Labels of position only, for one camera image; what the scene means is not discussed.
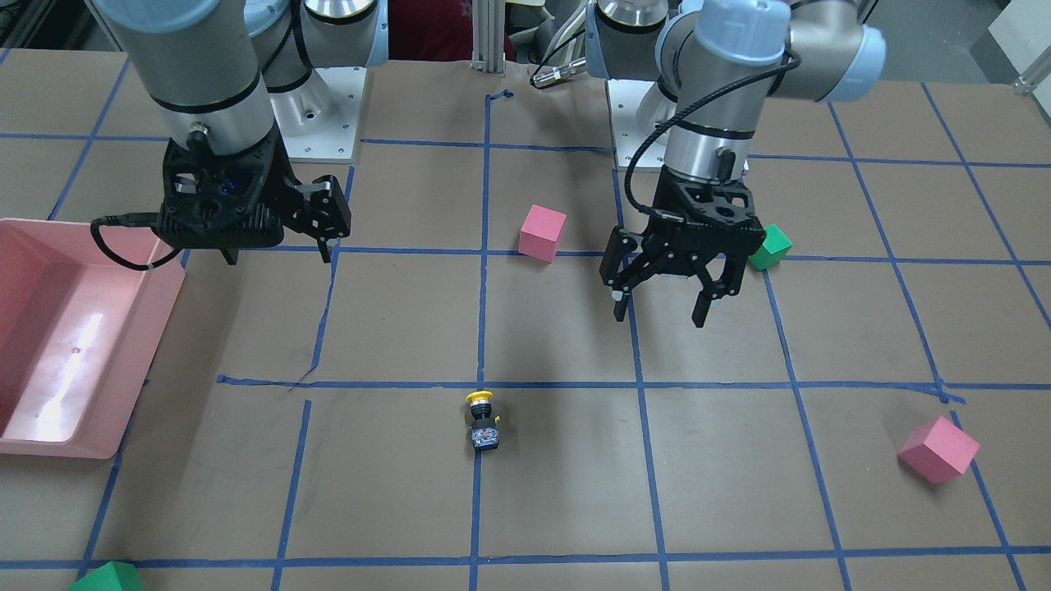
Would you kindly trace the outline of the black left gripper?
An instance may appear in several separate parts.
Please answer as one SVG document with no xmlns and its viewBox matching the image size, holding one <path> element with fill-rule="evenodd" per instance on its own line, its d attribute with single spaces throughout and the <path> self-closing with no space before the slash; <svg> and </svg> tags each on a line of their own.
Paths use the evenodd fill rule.
<svg viewBox="0 0 1051 591">
<path fill-rule="evenodd" d="M 650 218 L 647 233 L 630 232 L 623 226 L 612 229 L 599 276 L 611 289 L 614 318 L 624 321 L 635 289 L 661 272 L 664 260 L 669 260 L 671 274 L 695 274 L 700 280 L 701 291 L 691 321 L 702 328 L 715 300 L 738 295 L 747 259 L 766 237 L 755 213 L 753 193 L 741 181 L 699 182 L 664 166 L 653 207 L 686 221 L 669 223 Z M 720 277 L 714 279 L 707 264 L 717 254 L 724 254 L 725 260 Z"/>
</svg>

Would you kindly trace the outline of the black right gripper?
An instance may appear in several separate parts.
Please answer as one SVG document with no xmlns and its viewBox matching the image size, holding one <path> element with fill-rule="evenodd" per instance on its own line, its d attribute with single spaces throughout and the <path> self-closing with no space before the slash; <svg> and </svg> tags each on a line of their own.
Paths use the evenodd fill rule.
<svg viewBox="0 0 1051 591">
<path fill-rule="evenodd" d="M 332 262 L 335 243 L 351 235 L 351 210 L 337 177 L 296 185 L 279 133 L 229 156 L 191 151 L 169 140 L 162 183 L 158 238 L 176 250 L 220 250 L 228 265 L 236 265 L 241 248 L 279 245 L 284 226 L 315 240 L 325 264 Z"/>
</svg>

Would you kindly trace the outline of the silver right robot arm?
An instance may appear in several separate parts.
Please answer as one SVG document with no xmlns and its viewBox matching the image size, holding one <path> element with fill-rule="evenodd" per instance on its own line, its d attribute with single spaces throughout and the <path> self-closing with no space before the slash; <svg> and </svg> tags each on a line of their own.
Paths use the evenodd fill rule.
<svg viewBox="0 0 1051 591">
<path fill-rule="evenodd" d="M 157 213 L 91 221 L 95 246 L 147 272 L 182 250 L 273 247 L 310 236 L 329 262 L 351 232 L 334 176 L 293 172 L 286 135 L 332 116 L 324 67 L 389 57 L 386 1 L 97 1 L 102 26 L 127 53 L 168 124 Z"/>
</svg>

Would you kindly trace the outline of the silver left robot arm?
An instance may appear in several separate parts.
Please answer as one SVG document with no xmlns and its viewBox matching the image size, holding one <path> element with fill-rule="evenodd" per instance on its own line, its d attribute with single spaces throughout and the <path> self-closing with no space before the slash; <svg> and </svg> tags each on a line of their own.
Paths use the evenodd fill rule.
<svg viewBox="0 0 1051 591">
<path fill-rule="evenodd" d="M 765 101 L 856 101 L 881 77 L 886 41 L 856 1 L 590 1 L 585 18 L 589 74 L 648 81 L 672 105 L 622 160 L 624 198 L 647 225 L 609 236 L 599 273 L 614 317 L 650 277 L 697 277 L 702 327 L 766 238 L 743 181 Z"/>
</svg>

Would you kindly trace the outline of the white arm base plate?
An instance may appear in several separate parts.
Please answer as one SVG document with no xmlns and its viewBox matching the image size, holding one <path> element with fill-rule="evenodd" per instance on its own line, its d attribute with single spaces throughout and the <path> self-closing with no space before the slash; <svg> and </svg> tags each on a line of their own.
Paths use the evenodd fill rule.
<svg viewBox="0 0 1051 591">
<path fill-rule="evenodd" d="M 654 82 L 641 80 L 607 80 L 609 127 L 611 127 L 615 168 L 625 171 L 631 158 L 650 137 L 654 124 L 639 120 L 639 108 Z"/>
<path fill-rule="evenodd" d="M 320 68 L 297 89 L 269 95 L 290 160 L 353 162 L 367 78 L 364 67 Z"/>
</svg>

